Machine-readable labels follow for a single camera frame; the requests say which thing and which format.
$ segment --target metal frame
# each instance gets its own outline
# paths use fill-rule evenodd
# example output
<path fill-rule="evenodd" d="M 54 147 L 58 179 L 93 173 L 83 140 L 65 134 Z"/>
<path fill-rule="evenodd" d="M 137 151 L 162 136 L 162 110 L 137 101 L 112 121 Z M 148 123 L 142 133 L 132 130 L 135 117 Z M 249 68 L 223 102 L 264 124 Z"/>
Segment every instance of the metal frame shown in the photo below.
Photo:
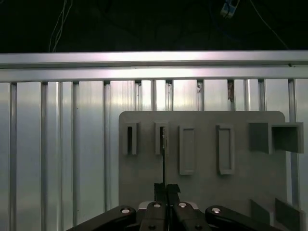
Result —
<path fill-rule="evenodd" d="M 233 102 L 228 101 L 227 80 L 233 80 Z M 0 189 L 0 201 L 9 201 L 0 210 L 8 221 L 0 229 L 30 230 L 27 222 L 40 220 L 34 227 L 41 231 L 62 230 L 104 210 L 93 209 L 94 203 L 117 206 L 114 165 L 123 111 L 281 111 L 286 121 L 304 122 L 308 139 L 307 89 L 308 51 L 0 55 L 0 180 L 8 185 Z M 20 150 L 32 159 L 19 155 Z M 91 152 L 91 158 L 84 152 Z M 308 157 L 287 153 L 286 164 L 288 201 L 307 212 Z M 99 169 L 89 172 L 99 190 L 88 193 L 88 179 L 78 172 L 91 165 Z M 27 171 L 31 167 L 39 174 Z M 26 187 L 20 178 L 36 183 Z M 28 199 L 20 190 L 34 193 Z M 35 203 L 21 205 L 16 197 Z M 22 218 L 21 207 L 35 207 L 34 213 Z"/>

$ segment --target vertical slot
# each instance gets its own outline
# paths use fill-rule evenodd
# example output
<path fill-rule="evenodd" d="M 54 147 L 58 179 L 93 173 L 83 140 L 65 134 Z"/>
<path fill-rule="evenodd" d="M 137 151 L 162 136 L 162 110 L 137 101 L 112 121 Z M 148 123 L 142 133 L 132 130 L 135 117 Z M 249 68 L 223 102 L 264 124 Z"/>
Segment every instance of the vertical slot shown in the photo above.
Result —
<path fill-rule="evenodd" d="M 179 127 L 180 175 L 192 175 L 195 171 L 194 128 Z"/>
<path fill-rule="evenodd" d="M 124 155 L 137 154 L 137 123 L 127 123 L 122 140 L 122 152 Z"/>
<path fill-rule="evenodd" d="M 17 84 L 10 84 L 9 103 L 9 230 L 16 231 L 17 184 Z"/>
<path fill-rule="evenodd" d="M 216 125 L 217 167 L 221 175 L 233 175 L 235 169 L 234 131 L 230 124 Z"/>
<path fill-rule="evenodd" d="M 167 122 L 155 122 L 155 154 L 169 154 L 169 132 Z"/>
<path fill-rule="evenodd" d="M 79 208 L 78 200 L 78 177 L 77 177 L 77 166 L 78 166 L 78 144 L 79 144 L 79 82 L 73 83 L 72 88 L 72 196 L 73 196 L 73 227 L 78 224 L 77 211 Z"/>
<path fill-rule="evenodd" d="M 127 152 L 128 154 L 132 154 L 132 147 L 133 147 L 133 128 L 127 128 Z"/>
<path fill-rule="evenodd" d="M 259 109 L 260 111 L 266 111 L 266 90 L 264 80 L 260 80 L 259 84 Z"/>
<path fill-rule="evenodd" d="M 40 225 L 41 230 L 47 227 L 47 99 L 48 84 L 41 84 L 41 120 L 40 120 Z"/>

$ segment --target gray panel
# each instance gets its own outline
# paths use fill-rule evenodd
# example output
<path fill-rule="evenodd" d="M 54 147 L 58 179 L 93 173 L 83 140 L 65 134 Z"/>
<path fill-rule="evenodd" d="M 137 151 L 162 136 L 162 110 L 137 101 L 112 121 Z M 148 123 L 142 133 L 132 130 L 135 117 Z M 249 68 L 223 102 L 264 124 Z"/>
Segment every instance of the gray panel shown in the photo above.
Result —
<path fill-rule="evenodd" d="M 63 230 L 74 225 L 76 215 L 73 170 L 73 83 L 62 83 L 62 200 Z"/>
<path fill-rule="evenodd" d="M 179 127 L 180 175 L 192 175 L 195 171 L 194 128 Z"/>
<path fill-rule="evenodd" d="M 103 82 L 79 83 L 77 222 L 104 211 Z"/>
<path fill-rule="evenodd" d="M 173 81 L 173 110 L 174 111 L 197 110 L 196 80 Z"/>
<path fill-rule="evenodd" d="M 0 84 L 0 230 L 10 230 L 10 84 Z"/>
<path fill-rule="evenodd" d="M 228 103 L 227 80 L 204 80 L 205 111 L 227 111 Z"/>
<path fill-rule="evenodd" d="M 134 81 L 111 81 L 109 92 L 109 138 L 110 151 L 107 169 L 107 209 L 118 206 L 118 144 L 119 144 L 119 115 L 123 111 L 133 111 L 134 105 Z"/>
<path fill-rule="evenodd" d="M 284 114 L 285 121 L 289 122 L 289 83 L 288 79 L 266 79 L 265 84 L 265 109 L 267 111 L 280 111 Z M 287 192 L 288 202 L 292 201 L 291 155 L 286 152 Z"/>
<path fill-rule="evenodd" d="M 40 230 L 40 83 L 17 84 L 17 230 Z"/>
<path fill-rule="evenodd" d="M 295 81 L 296 116 L 298 122 L 304 122 L 304 137 L 308 137 L 308 79 Z M 300 208 L 308 212 L 308 142 L 305 141 L 305 154 L 298 155 Z"/>
<path fill-rule="evenodd" d="M 276 151 L 273 155 L 255 155 L 248 152 L 247 121 L 264 119 L 267 122 L 283 122 L 279 112 L 125 112 L 124 121 L 138 120 L 140 154 L 120 155 L 120 202 L 134 205 L 153 198 L 153 184 L 159 182 L 161 166 L 155 160 L 154 121 L 169 121 L 169 148 L 166 159 L 166 182 L 180 186 L 180 199 L 194 201 L 201 210 L 214 204 L 250 214 L 250 199 L 261 200 L 266 206 L 274 203 L 275 196 L 286 199 L 285 155 Z M 236 169 L 231 176 L 217 174 L 216 124 L 233 125 Z M 179 126 L 194 128 L 195 168 L 188 176 L 179 173 Z"/>
<path fill-rule="evenodd" d="M 48 83 L 47 90 L 47 149 L 46 151 L 46 230 L 63 228 L 62 153 L 61 153 L 61 91 L 59 82 Z"/>

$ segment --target cable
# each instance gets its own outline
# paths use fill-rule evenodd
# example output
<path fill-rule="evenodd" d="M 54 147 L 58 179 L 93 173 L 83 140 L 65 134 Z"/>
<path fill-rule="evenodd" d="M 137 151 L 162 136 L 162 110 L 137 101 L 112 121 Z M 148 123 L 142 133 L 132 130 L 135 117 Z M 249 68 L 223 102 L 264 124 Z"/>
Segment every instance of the cable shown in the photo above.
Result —
<path fill-rule="evenodd" d="M 252 0 L 250 0 L 250 3 L 252 5 L 252 7 L 255 9 L 257 15 L 259 16 L 259 18 L 261 19 L 261 21 L 274 33 L 274 35 L 278 38 L 278 40 L 285 46 L 285 48 L 287 50 L 289 50 L 289 47 L 284 43 L 284 41 L 279 37 L 279 35 L 267 24 L 267 22 L 262 18 L 262 16 L 260 15 L 259 11 L 256 9 L 256 6 L 254 5 L 254 3 L 252 2 Z"/>
<path fill-rule="evenodd" d="M 60 30 L 59 30 L 58 33 L 57 33 L 57 36 L 56 36 L 56 38 L 57 38 L 57 39 L 56 39 L 56 43 L 55 43 L 55 45 L 54 45 L 54 47 L 53 47 L 52 52 L 55 52 L 55 50 L 56 50 L 56 48 L 57 48 L 57 45 L 58 45 L 59 40 L 60 40 L 61 35 L 62 35 L 63 26 L 64 26 L 64 24 L 65 24 L 65 22 L 66 22 L 67 16 L 68 16 L 68 14 L 69 14 L 69 12 L 70 12 L 72 6 L 73 6 L 73 0 L 71 0 L 71 4 L 70 4 L 70 6 L 69 6 L 69 8 L 68 8 L 68 10 L 67 10 L 67 13 L 66 13 L 65 18 L 64 18 L 64 20 L 63 20 L 63 23 L 62 23 L 62 25 L 61 25 L 61 28 L 60 28 Z"/>
<path fill-rule="evenodd" d="M 64 0 L 62 11 L 60 12 L 60 14 L 59 14 L 59 16 L 58 16 L 57 23 L 56 23 L 56 25 L 54 26 L 53 31 L 52 31 L 52 33 L 51 33 L 51 37 L 50 37 L 50 41 L 49 41 L 48 52 L 51 51 L 51 41 L 52 41 L 52 37 L 53 37 L 53 34 L 54 34 L 54 32 L 55 32 L 55 30 L 56 30 L 58 24 L 59 24 L 59 20 L 60 20 L 61 15 L 64 15 L 64 10 L 65 10 L 65 5 L 66 5 L 66 3 L 67 3 L 67 0 Z"/>

